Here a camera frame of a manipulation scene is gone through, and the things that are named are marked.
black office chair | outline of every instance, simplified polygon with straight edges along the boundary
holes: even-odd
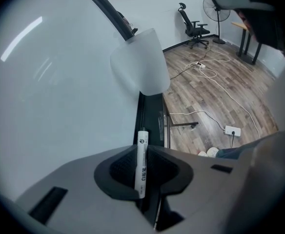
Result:
[[[190,40],[189,42],[187,42],[187,44],[189,44],[190,42],[193,42],[193,44],[190,46],[190,48],[193,48],[193,45],[195,45],[196,43],[201,43],[203,44],[205,47],[205,49],[207,48],[209,41],[207,40],[202,40],[200,39],[202,37],[202,35],[206,35],[209,34],[210,31],[206,30],[203,28],[203,26],[206,26],[207,24],[198,24],[198,26],[200,26],[200,28],[196,28],[196,23],[199,21],[192,21],[190,22],[186,12],[184,11],[184,9],[186,8],[186,5],[182,2],[180,2],[180,8],[178,9],[179,13],[182,15],[183,19],[184,19],[184,24],[186,24],[186,31],[185,33],[192,37],[192,40]]]

white cable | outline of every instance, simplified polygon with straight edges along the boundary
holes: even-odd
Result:
[[[225,55],[225,54],[223,54],[223,53],[221,53],[221,52],[218,52],[218,51],[215,51],[215,50],[211,49],[210,46],[209,46],[209,49],[210,49],[211,51],[213,51],[213,52],[216,52],[216,53],[219,53],[219,54],[222,54],[222,55],[226,56],[226,57],[228,58],[228,60],[216,60],[216,59],[212,59],[212,60],[200,60],[200,62],[202,62],[202,61],[218,61],[218,62],[227,62],[227,61],[230,61],[229,56],[227,56],[227,55]],[[186,71],[186,67],[187,67],[187,66],[190,66],[191,64],[196,64],[196,62],[192,62],[192,63],[187,64],[187,65],[185,66],[185,68],[184,68],[184,71],[185,71],[187,74],[189,74],[189,75],[191,75],[191,76],[194,76],[194,77],[203,77],[203,76],[195,76],[195,75],[192,75],[192,74],[190,74],[190,73],[188,73],[188,72]],[[234,102],[236,102],[243,110],[245,110],[245,111],[249,114],[249,116],[250,116],[250,118],[251,118],[251,120],[252,120],[252,122],[253,122],[253,124],[254,124],[254,127],[255,127],[255,129],[256,129],[256,131],[257,131],[257,133],[258,133],[259,138],[261,138],[260,132],[259,132],[258,128],[256,127],[255,121],[254,121],[253,117],[251,116],[251,114],[249,113],[249,111],[248,111],[247,109],[245,109],[238,101],[236,101],[236,100],[229,94],[229,92],[227,92],[227,91],[225,90],[225,88],[223,88],[216,80],[211,79],[211,78],[216,77],[217,73],[216,73],[214,70],[211,70],[211,69],[207,69],[207,68],[201,69],[201,66],[199,66],[199,69],[193,68],[193,67],[191,67],[191,68],[192,68],[192,69],[195,69],[195,70],[199,70],[199,71],[204,75],[203,78],[208,78],[208,79],[210,79],[211,81],[215,82],[220,88],[222,88],[222,89],[225,91],[225,93],[226,93]],[[212,76],[212,77],[209,77],[209,76],[207,76],[202,70],[209,70],[209,71],[212,71],[212,72],[215,73],[215,75]],[[206,115],[208,115],[211,119],[213,119],[214,121],[216,121],[214,118],[212,118],[212,117],[208,114],[207,111],[204,111],[204,110],[194,111],[194,112],[191,112],[191,113],[189,113],[189,114],[171,113],[171,115],[190,115],[190,114],[197,113],[197,112],[205,112]],[[217,122],[217,124],[219,125],[219,127],[220,127],[222,130],[225,130],[225,129],[220,125],[220,123],[219,123],[218,121],[216,121],[216,122]]]

standing fan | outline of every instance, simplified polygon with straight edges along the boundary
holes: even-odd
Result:
[[[225,21],[229,17],[230,10],[220,10],[215,6],[212,0],[203,0],[203,10],[209,18],[213,21],[217,21],[219,25],[219,38],[213,39],[213,42],[225,44],[225,42],[220,39],[220,21]]]

power outlet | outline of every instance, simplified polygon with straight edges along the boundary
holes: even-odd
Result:
[[[225,126],[224,133],[226,135],[233,136],[232,132],[235,132],[235,137],[240,137],[241,136],[241,129],[240,128],[238,128],[238,127],[231,127],[231,126]]]
[[[201,62],[198,64],[198,62],[196,61],[196,62],[194,62],[194,64],[196,64],[196,66],[197,66],[198,68],[199,68],[199,67],[205,68],[205,65],[202,64]]]

laminate floor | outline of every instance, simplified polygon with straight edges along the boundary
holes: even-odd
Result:
[[[264,102],[264,93],[273,83],[273,75],[259,62],[252,66],[238,59],[235,54],[237,49],[230,45],[214,43],[212,50],[222,52],[231,59],[228,62],[202,62],[206,68],[217,73],[213,79],[250,112],[261,137],[276,132],[277,125]],[[198,61],[205,54],[204,59],[227,60],[227,57],[214,51],[206,50],[203,45],[196,44],[193,49],[190,49],[188,45],[182,45],[165,52],[170,77],[176,76],[184,70],[187,64]],[[188,72],[202,76],[197,70],[189,69]],[[208,76],[214,75],[208,70],[204,72]],[[229,125],[241,128],[241,136],[234,137],[233,147],[239,147],[258,139],[257,131],[247,112],[215,82],[207,78],[193,77],[183,72],[171,80],[171,85],[163,96],[170,113],[206,110],[223,127]],[[231,147],[232,137],[225,135],[218,124],[205,113],[193,113],[187,116],[171,115],[171,118],[174,124],[199,122],[194,129],[190,126],[171,127],[172,149],[197,154],[213,146],[219,149]]]

